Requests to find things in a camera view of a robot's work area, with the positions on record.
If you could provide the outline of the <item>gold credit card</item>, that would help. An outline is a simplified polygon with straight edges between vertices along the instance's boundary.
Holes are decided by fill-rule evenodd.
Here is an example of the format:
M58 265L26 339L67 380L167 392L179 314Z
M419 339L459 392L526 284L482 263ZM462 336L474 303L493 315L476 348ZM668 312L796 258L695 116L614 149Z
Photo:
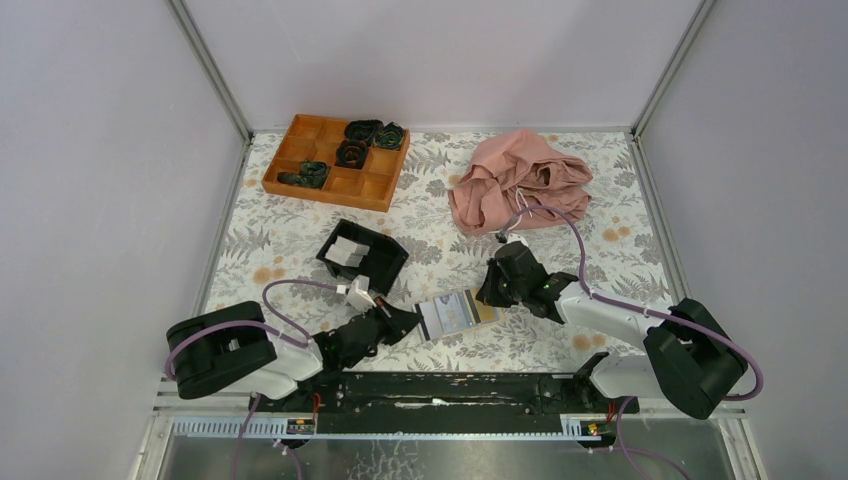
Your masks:
M478 289L468 289L464 292L471 315L471 324L477 326L500 321L502 317L501 310L477 300L476 295L478 293Z

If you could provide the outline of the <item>tan leather card holder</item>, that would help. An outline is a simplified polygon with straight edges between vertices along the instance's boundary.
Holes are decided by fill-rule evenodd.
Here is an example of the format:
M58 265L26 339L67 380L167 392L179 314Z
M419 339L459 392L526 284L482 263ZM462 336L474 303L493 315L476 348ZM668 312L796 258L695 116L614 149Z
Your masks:
M503 320L503 309L477 300L478 292L476 288L457 290L417 303L414 310L422 315L422 338L432 341Z

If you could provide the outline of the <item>black card box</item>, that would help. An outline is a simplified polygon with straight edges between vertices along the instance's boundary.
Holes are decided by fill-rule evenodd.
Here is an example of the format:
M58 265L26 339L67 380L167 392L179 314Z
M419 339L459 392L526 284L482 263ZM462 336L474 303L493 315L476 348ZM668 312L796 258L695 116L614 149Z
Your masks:
M382 295L390 293L408 258L407 250L394 238L345 219L316 255L333 277L365 276L369 288Z

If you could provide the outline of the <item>blue credit card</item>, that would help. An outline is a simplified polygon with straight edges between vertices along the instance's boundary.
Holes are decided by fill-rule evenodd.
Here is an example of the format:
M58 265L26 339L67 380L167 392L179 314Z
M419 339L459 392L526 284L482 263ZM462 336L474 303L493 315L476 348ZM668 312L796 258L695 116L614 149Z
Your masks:
M471 328L471 315L462 292L453 292L434 298L444 335L459 333Z

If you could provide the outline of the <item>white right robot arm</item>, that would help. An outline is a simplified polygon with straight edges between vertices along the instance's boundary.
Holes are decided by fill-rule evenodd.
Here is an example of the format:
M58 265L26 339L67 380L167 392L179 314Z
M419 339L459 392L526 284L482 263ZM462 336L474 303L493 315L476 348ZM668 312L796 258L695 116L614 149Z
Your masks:
M488 260L476 298L494 307L522 305L536 317L588 328L638 349L636 355L596 355L577 372L573 396L589 412L612 399L654 398L703 420L749 368L701 303L685 298L662 312L592 292L575 275L548 272L521 242L501 246Z

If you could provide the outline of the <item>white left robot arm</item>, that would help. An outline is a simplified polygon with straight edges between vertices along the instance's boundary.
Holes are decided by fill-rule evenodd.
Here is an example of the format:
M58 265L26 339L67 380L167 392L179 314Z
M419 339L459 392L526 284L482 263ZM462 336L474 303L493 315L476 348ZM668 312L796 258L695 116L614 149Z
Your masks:
M378 297L346 324L297 346L266 323L257 302L242 302L168 329L165 374L185 400L239 387L296 411L309 401L307 384L375 356L380 345L398 343L423 319L418 309L402 310Z

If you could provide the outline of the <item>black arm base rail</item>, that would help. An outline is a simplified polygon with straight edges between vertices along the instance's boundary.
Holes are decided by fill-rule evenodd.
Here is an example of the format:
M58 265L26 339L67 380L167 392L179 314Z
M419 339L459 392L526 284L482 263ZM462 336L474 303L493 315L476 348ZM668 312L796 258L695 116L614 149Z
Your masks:
M305 414L321 434L561 434L566 419L609 420L637 401L610 398L585 376L548 373L341 372L261 413Z

